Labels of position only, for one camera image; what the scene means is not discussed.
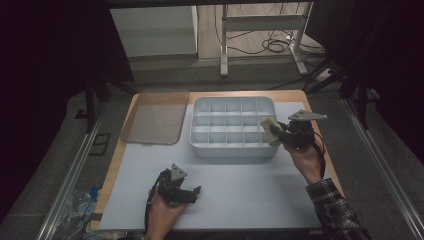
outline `dark background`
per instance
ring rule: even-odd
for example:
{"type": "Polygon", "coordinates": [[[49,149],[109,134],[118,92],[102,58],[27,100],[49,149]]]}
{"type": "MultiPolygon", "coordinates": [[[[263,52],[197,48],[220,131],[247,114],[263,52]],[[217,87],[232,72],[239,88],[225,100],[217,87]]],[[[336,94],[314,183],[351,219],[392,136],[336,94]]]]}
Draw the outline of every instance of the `dark background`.
{"type": "Polygon", "coordinates": [[[133,81],[110,11],[47,1],[1,1],[1,202],[7,215],[93,72],[133,81]]]}
{"type": "MultiPolygon", "coordinates": [[[[335,22],[318,26],[349,62],[365,35],[354,33],[373,16],[374,1],[358,1],[340,38],[335,22]]],[[[118,81],[133,77],[110,12],[104,5],[59,1],[0,2],[0,217],[7,214],[60,129],[67,100],[85,89],[93,72],[118,81]]],[[[381,96],[377,109],[411,150],[424,161],[423,34],[421,5],[398,4],[369,52],[369,85],[381,96]]]]}

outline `white plastic organizer tray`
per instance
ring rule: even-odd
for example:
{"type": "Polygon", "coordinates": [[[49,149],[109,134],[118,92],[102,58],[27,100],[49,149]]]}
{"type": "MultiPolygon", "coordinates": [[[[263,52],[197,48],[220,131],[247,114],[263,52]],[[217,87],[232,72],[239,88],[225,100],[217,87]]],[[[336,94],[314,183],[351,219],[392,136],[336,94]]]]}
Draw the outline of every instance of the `white plastic organizer tray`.
{"type": "Polygon", "coordinates": [[[273,157],[260,123],[276,119],[268,97],[202,97],[194,102],[190,143],[198,157],[273,157]]]}

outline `white metal stand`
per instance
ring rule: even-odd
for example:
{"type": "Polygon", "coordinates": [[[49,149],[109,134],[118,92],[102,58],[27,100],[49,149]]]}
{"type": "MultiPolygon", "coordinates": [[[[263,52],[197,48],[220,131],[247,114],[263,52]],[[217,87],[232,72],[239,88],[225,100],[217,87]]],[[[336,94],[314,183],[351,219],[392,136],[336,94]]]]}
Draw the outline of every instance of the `white metal stand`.
{"type": "Polygon", "coordinates": [[[294,44],[290,45],[290,52],[296,62],[301,75],[308,71],[299,53],[299,46],[305,31],[306,22],[312,3],[308,2],[302,14],[277,16],[227,16],[227,5],[223,5],[222,12],[222,44],[221,44],[221,77],[228,76],[227,32],[236,31],[271,31],[271,30],[298,30],[294,44]]]}

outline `plaid shirt sleeve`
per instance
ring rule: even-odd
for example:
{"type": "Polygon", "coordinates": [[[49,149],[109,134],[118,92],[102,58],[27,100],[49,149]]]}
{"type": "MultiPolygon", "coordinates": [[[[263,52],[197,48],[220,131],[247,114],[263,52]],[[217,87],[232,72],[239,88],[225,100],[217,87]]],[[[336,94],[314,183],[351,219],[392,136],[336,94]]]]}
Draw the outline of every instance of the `plaid shirt sleeve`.
{"type": "Polygon", "coordinates": [[[340,194],[331,179],[306,187],[323,231],[330,239],[371,239],[360,226],[359,214],[340,194]]]}

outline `plastic tray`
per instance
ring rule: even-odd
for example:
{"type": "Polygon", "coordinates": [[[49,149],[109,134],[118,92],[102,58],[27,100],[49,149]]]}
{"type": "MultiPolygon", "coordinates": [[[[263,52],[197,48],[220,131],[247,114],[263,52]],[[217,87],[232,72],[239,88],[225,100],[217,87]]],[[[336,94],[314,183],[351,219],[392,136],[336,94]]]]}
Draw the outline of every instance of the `plastic tray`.
{"type": "Polygon", "coordinates": [[[194,102],[190,143],[199,157],[273,157],[263,118],[276,119],[268,97],[202,97],[194,102]]]}
{"type": "Polygon", "coordinates": [[[189,93],[178,89],[140,92],[121,132],[129,143],[175,144],[180,139],[189,93]]]}

